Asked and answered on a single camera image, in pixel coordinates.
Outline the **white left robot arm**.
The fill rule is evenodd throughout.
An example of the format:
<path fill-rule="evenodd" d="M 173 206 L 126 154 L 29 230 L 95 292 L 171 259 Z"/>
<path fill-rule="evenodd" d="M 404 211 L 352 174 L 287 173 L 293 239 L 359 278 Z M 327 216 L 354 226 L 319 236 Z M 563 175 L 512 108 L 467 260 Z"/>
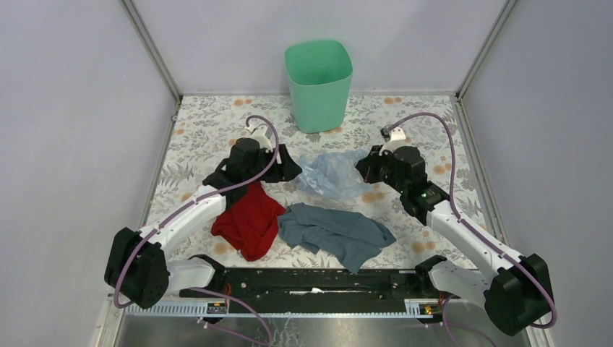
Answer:
<path fill-rule="evenodd" d="M 251 183 L 291 181 L 301 172 L 284 144 L 266 148 L 254 138 L 239 139 L 194 197 L 159 222 L 116 233 L 103 276 L 113 288 L 115 306 L 148 309 L 166 294 L 192 288 L 208 297 L 220 294 L 224 278 L 213 261 L 203 256 L 170 261 L 170 253 L 196 228 L 242 200 Z"/>

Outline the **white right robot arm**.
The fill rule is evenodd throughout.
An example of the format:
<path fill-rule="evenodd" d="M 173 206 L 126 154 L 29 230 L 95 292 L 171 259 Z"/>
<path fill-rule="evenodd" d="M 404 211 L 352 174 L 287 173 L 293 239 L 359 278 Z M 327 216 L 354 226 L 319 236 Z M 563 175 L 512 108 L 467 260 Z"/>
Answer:
<path fill-rule="evenodd" d="M 486 312 L 502 333 L 516 335 L 554 305 L 548 266 L 537 254 L 528 257 L 509 248 L 457 209 L 451 196 L 431 182 L 415 147 L 394 152 L 374 146 L 356 164 L 366 183 L 384 183 L 400 195 L 404 210 L 444 236 L 476 266 L 456 267 L 442 256 L 416 266 L 414 286 L 421 296 L 455 294 Z"/>

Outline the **light blue plastic trash bag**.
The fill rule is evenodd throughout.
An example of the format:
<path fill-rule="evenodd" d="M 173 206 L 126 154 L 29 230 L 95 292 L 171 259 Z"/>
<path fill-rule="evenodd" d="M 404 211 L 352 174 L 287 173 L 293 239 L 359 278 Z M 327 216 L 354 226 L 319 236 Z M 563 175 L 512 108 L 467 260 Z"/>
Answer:
<path fill-rule="evenodd" d="M 368 153 L 361 149 L 323 153 L 313 158 L 301 156 L 302 172 L 296 178 L 296 185 L 307 194 L 337 200 L 370 192 L 372 186 L 364 182 L 355 168 Z"/>

